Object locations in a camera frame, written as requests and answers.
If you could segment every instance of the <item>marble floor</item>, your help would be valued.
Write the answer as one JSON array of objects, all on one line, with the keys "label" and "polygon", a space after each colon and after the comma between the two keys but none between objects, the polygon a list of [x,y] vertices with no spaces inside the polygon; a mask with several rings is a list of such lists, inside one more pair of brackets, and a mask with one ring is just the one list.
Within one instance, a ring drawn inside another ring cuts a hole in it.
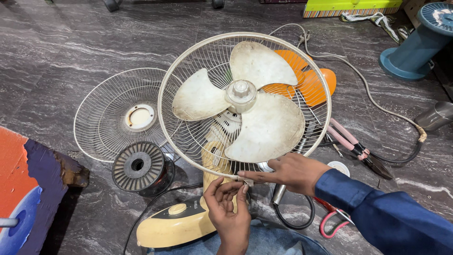
[{"label": "marble floor", "polygon": [[[346,56],[366,77],[375,100],[383,107],[414,118],[436,101],[448,97],[433,74],[418,82],[386,75],[379,54],[397,44],[370,22],[345,24],[338,18],[302,19],[303,4],[260,5],[258,0],[226,0],[214,10],[210,1],[124,1],[109,13],[101,0],[3,0],[0,3],[0,124],[56,150],[67,152],[91,170],[90,185],[70,189],[60,206],[43,246],[43,255],[119,254],[127,232],[149,199],[119,190],[109,163],[79,152],[72,125],[86,94],[106,78],[139,67],[167,69],[179,54],[213,35],[255,31],[269,33],[286,23],[310,30],[312,53]],[[407,23],[404,13],[398,22]],[[293,27],[275,36],[293,44],[300,32]],[[388,158],[406,158],[418,137],[407,122],[375,108],[360,78],[334,59],[315,59],[337,75],[332,116],[363,144]],[[428,134],[421,153],[404,165],[387,165],[394,174],[383,181],[385,192],[405,191],[429,210],[453,222],[453,126]],[[343,150],[339,158],[331,147],[311,155],[324,163],[341,161],[351,177],[371,186],[379,178]],[[175,186],[202,180],[202,172],[177,161]],[[272,186],[251,189],[251,213],[278,222],[270,206]],[[200,195],[201,189],[175,191],[159,199],[146,214]],[[281,211],[294,224],[308,219],[305,199],[287,192]],[[313,224],[301,231],[333,254],[380,254],[355,227],[342,228],[332,239],[318,226],[326,210],[316,205]],[[134,234],[127,253],[140,254]]]}]

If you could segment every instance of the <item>small white container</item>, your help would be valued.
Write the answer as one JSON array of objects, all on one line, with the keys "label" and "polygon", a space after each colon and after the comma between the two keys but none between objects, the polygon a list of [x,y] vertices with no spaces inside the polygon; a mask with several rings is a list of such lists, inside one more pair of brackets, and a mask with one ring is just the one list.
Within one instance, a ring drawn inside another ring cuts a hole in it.
[{"label": "small white container", "polygon": [[341,162],[339,161],[332,161],[327,164],[328,166],[337,169],[338,171],[344,173],[348,177],[351,177],[349,174],[349,169]]}]

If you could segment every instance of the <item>black spool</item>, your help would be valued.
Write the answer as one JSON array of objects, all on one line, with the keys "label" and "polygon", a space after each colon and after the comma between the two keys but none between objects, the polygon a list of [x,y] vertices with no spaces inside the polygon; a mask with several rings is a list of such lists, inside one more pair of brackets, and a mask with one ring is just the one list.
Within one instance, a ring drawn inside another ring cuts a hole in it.
[{"label": "black spool", "polygon": [[157,196],[173,182],[174,164],[154,143],[137,142],[118,154],[112,177],[123,191]]}]

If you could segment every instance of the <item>painted wooden board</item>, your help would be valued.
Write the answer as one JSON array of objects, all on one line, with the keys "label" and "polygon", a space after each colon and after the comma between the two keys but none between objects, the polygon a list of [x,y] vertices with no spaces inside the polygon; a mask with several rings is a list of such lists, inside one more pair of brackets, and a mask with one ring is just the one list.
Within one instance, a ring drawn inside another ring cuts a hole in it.
[{"label": "painted wooden board", "polygon": [[88,170],[77,161],[0,127],[0,255],[38,255],[68,185],[86,186]]}]

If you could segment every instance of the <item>chair wheel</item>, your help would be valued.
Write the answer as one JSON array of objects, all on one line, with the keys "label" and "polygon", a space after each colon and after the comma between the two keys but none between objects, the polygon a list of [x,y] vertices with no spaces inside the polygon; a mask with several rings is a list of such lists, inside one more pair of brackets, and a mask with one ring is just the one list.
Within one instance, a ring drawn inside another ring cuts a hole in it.
[{"label": "chair wheel", "polygon": [[114,12],[120,8],[115,0],[104,0],[104,4],[109,12]]},{"label": "chair wheel", "polygon": [[220,9],[225,4],[224,0],[212,0],[212,7],[214,9]]}]

